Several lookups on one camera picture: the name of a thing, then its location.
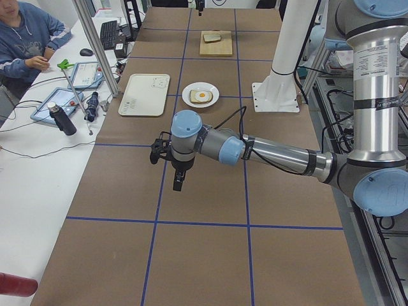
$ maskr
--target red cylinder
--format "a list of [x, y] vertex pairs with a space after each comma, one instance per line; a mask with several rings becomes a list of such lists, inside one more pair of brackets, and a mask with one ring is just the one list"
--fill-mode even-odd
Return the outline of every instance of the red cylinder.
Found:
[[31, 296], [38, 288], [35, 279], [0, 272], [0, 295]]

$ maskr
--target person's hand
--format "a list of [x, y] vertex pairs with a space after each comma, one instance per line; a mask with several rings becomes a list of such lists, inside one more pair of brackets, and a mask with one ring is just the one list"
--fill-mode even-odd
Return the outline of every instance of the person's hand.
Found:
[[25, 65], [28, 68], [35, 68], [41, 71], [45, 71], [50, 67], [50, 63], [48, 62], [48, 59], [42, 56], [34, 56], [30, 59], [25, 60]]
[[45, 57], [46, 59], [50, 59], [50, 58], [53, 56], [54, 53], [55, 53], [54, 50], [52, 50], [51, 48], [45, 47], [44, 57]]

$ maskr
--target table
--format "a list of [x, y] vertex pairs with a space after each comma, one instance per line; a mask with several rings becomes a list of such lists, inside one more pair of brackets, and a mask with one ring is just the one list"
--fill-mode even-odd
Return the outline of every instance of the table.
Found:
[[[216, 125], [247, 105], [246, 133], [318, 149], [300, 113], [255, 113], [251, 84], [270, 71], [280, 30], [275, 10], [151, 8], [124, 75], [167, 73], [160, 117], [121, 117], [112, 101], [32, 306], [364, 305], [330, 187], [251, 162], [197, 156], [183, 191], [150, 144], [176, 111], [182, 89], [218, 87], [198, 110]], [[198, 56], [200, 33], [233, 32], [233, 57]], [[238, 118], [226, 125], [237, 129]]]
[[[103, 22], [113, 19], [115, 18], [95, 18], [96, 29], [99, 31]], [[63, 77], [57, 64], [65, 58], [71, 63], [96, 61], [95, 56], [79, 55], [82, 48], [90, 48], [79, 21], [71, 32], [72, 39], [57, 50], [50, 59], [51, 68], [40, 73], [34, 84], [50, 78]], [[107, 51], [106, 56], [113, 66], [117, 61], [113, 50]], [[55, 87], [66, 88], [67, 84], [65, 79], [59, 78], [35, 85], [21, 101], [32, 99], [43, 101]], [[97, 91], [100, 101], [112, 99], [104, 82]], [[84, 92], [84, 97], [91, 93], [92, 91]], [[29, 105], [37, 106], [39, 103], [20, 104]], [[15, 120], [8, 119], [0, 129], [2, 147], [35, 157], [63, 147], [86, 143], [37, 159], [20, 157], [0, 150], [0, 271], [40, 281], [105, 113], [98, 108], [98, 117], [89, 124], [93, 132], [91, 136], [81, 109], [77, 109], [71, 118], [77, 132], [73, 136], [66, 136], [56, 127], [30, 124], [33, 121], [29, 116], [33, 112], [33, 107], [16, 109]], [[30, 125], [6, 131], [24, 124]], [[29, 305], [31, 299], [32, 297], [0, 295], [0, 305]]]

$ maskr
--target black power adapter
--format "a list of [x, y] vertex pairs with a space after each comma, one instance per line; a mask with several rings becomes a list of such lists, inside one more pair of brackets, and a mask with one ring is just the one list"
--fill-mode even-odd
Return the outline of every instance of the black power adapter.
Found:
[[126, 35], [121, 34], [116, 36], [114, 51], [117, 59], [123, 59], [128, 56], [128, 44], [126, 43]]

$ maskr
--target brown tabletop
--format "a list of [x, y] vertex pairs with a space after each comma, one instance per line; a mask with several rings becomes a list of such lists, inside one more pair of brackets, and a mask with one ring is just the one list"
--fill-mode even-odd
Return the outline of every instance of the brown tabletop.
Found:
[[[256, 113], [251, 84], [270, 72], [275, 10], [151, 8], [120, 81], [166, 73], [160, 117], [121, 117], [112, 101], [32, 306], [364, 305], [329, 186], [254, 162], [196, 156], [181, 193], [150, 144], [169, 131], [185, 86], [208, 82], [213, 126], [243, 105], [245, 133], [319, 149], [307, 105]], [[232, 31], [232, 57], [200, 57], [201, 31]], [[227, 122], [238, 129], [239, 118]]]

